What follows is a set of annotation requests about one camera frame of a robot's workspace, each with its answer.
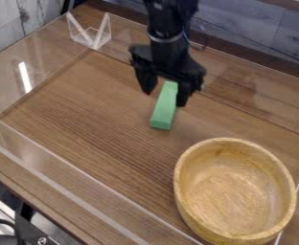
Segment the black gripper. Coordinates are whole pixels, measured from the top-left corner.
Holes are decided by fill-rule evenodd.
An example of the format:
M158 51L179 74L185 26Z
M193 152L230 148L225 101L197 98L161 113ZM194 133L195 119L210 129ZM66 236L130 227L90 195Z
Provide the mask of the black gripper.
M191 56L187 32L159 36L147 31L147 35L149 44L137 43L130 46L131 63L141 89L150 95L157 88L159 76L179 81L177 106L185 107L190 96L202 89L206 75L205 67Z

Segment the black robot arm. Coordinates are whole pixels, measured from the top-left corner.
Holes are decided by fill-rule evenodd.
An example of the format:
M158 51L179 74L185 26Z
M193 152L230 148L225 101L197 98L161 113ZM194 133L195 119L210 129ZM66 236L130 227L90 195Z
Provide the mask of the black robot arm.
M178 83L177 106L201 90L206 68L194 60L190 47L191 20L198 0L143 0L149 13L150 44L133 44L130 53L135 76L146 94L151 94L159 77Z

